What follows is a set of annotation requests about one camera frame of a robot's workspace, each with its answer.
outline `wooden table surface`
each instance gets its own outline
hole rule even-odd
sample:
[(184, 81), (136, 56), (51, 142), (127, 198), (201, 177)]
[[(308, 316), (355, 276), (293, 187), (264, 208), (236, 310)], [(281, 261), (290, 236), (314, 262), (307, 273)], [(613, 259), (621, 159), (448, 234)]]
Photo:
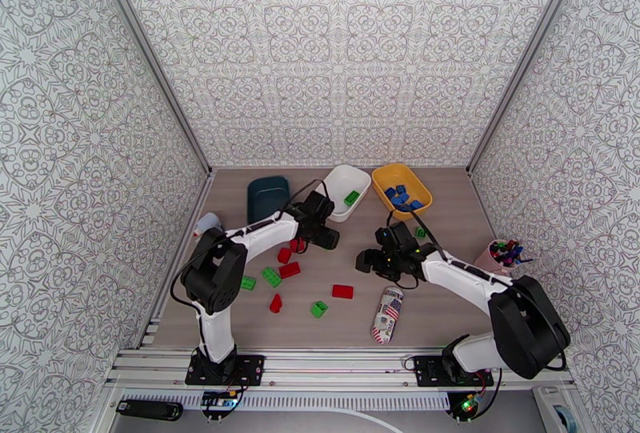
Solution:
[[(312, 178), (324, 178), (329, 171), (319, 168), (220, 170), (202, 213), (213, 211), (226, 229), (242, 227), (246, 225), (246, 187), (252, 180), (276, 174), (285, 176), (293, 194)], [(431, 207), (422, 214), (425, 224), (451, 254), (472, 263), (493, 237), (464, 170), (425, 168), (414, 172), (434, 197)], [(302, 273), (283, 280), (276, 290), (266, 283), (260, 271), (279, 265), (276, 255), (280, 247), (247, 264), (245, 275), (258, 282), (253, 291), (241, 290), (232, 305), (232, 331), (238, 346), (376, 346), (370, 335), (371, 323), (382, 290), (393, 283), (375, 274), (356, 271), (354, 264), (360, 251), (378, 247), (374, 232), (385, 225), (387, 215), (388, 211), (371, 187), (344, 223), (327, 221), (328, 227), (340, 232), (338, 247), (326, 251), (312, 246), (304, 255), (294, 255), (291, 262), (298, 261)], [(407, 225), (414, 231), (413, 221), (407, 221)], [(406, 276), (401, 283), (409, 287), (413, 279)], [(332, 298), (334, 284), (353, 286), (354, 298)], [(176, 288), (178, 295), (184, 297), (184, 288), (179, 283)], [(277, 315), (269, 312), (276, 292), (283, 301)], [(329, 307), (321, 319), (309, 311), (318, 300)], [(477, 308), (444, 288), (420, 282), (418, 289), (405, 291), (402, 314), (390, 345), (443, 346), (465, 333), (480, 334), (489, 330), (489, 319)], [(169, 299), (152, 347), (197, 345), (198, 328), (193, 310)]]

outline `dark blue container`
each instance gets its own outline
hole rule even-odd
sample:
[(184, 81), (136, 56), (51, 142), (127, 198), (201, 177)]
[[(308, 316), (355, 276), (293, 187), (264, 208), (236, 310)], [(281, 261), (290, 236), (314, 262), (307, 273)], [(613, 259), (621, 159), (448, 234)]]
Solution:
[(289, 182), (284, 176), (255, 179), (246, 188), (247, 224), (266, 219), (289, 199)]

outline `white cable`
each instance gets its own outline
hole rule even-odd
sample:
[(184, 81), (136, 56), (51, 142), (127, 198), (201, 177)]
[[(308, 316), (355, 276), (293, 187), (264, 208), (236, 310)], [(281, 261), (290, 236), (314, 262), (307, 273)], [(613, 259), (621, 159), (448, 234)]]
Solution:
[(351, 415), (351, 416), (356, 416), (357, 418), (362, 418), (362, 419), (366, 419), (367, 421), (371, 421), (372, 423), (376, 423), (379, 424), (381, 427), (386, 428), (389, 431), (392, 431), (393, 433), (402, 433), (401, 430), (397, 429), (394, 425), (392, 424), (388, 424), (386, 421), (382, 421), (381, 419), (376, 418), (375, 416), (369, 416), (369, 415), (365, 415), (364, 413), (361, 413), (360, 411), (352, 411), (349, 409), (322, 409), (322, 412), (327, 412), (327, 413), (342, 413), (344, 415)]

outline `white patterned wall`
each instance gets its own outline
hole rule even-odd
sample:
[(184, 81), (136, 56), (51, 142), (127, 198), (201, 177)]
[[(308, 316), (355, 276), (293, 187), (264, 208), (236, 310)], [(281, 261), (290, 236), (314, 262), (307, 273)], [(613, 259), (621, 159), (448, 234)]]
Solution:
[(558, 307), (599, 431), (640, 431), (640, 0), (569, 0), (474, 181)]
[(214, 166), (465, 165), (546, 0), (132, 0)]
[(0, 431), (86, 431), (203, 179), (110, 0), (0, 0)]

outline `pen holder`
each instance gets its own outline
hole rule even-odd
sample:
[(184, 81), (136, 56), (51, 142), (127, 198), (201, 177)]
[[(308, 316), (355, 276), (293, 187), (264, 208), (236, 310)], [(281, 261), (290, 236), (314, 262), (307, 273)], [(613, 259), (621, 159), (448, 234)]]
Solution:
[(493, 272), (499, 275), (508, 276), (511, 274), (511, 271), (519, 266), (519, 264), (514, 264), (513, 266), (503, 266), (501, 263), (496, 261), (493, 257), (491, 257), (491, 246), (495, 243), (505, 243), (506, 240), (492, 240), (486, 249), (478, 256), (478, 258), (474, 261), (474, 266), (479, 267), (485, 271)]

